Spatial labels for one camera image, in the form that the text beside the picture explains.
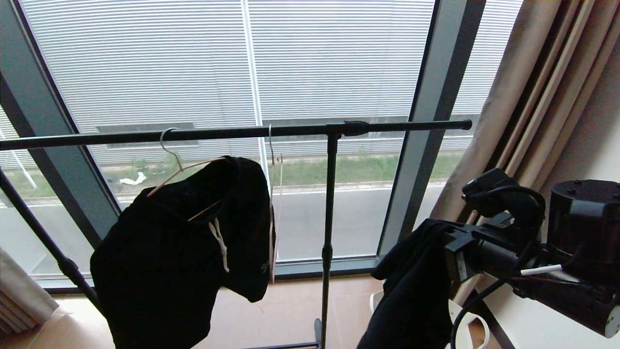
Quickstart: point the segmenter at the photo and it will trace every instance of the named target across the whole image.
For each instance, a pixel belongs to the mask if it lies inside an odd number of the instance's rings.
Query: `robotic arm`
[[[620,331],[620,184],[556,184],[546,243],[540,237],[544,198],[502,170],[482,174],[463,193],[490,220],[480,226],[446,222],[454,227],[444,236],[452,280],[462,283],[487,273],[516,295],[535,299],[606,338]]]

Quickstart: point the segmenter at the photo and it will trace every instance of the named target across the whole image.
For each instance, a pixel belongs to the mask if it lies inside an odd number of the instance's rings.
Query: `black garment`
[[[400,241],[372,272],[385,279],[384,295],[358,349],[444,349],[450,340],[450,279],[441,234],[450,229],[427,219]]]
[[[221,286],[250,302],[265,294],[267,181],[258,163],[227,156],[146,197],[152,189],[144,189],[121,213],[93,253],[95,290],[118,349],[191,348],[209,333]],[[216,218],[229,273],[208,226]]]

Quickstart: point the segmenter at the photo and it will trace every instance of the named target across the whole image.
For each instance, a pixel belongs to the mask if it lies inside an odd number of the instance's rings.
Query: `curtain fold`
[[[0,334],[45,323],[58,303],[0,248]]]
[[[494,167],[540,189],[618,39],[618,2],[523,3],[474,140],[431,217],[479,222],[461,188]]]

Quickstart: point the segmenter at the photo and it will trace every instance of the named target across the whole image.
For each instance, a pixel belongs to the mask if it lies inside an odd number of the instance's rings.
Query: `white corrugated wall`
[[[263,123],[409,113],[432,0],[45,1],[22,0],[47,65],[81,132],[127,124],[256,124],[255,73]],[[512,29],[519,0],[488,0],[453,114],[478,114]],[[246,38],[256,71],[250,72]],[[16,137],[0,114],[6,137]],[[469,137],[446,138],[443,149]],[[344,139],[342,153],[398,152],[399,138]],[[317,155],[325,142],[276,142],[278,153]],[[160,160],[158,147],[92,146],[101,164]],[[258,157],[256,139],[200,141],[175,149],[195,160]],[[32,164],[27,152],[18,152]],[[0,165],[13,167],[9,152]]]

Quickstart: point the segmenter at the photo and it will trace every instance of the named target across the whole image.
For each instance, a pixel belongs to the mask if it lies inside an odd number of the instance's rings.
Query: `drawstring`
[[[213,234],[215,240],[219,243],[219,248],[222,250],[222,261],[224,262],[224,270],[228,273],[230,270],[228,269],[228,258],[226,257],[226,244],[224,244],[224,237],[222,237],[222,231],[219,229],[219,221],[218,218],[215,218],[215,226],[209,222],[209,229]]]

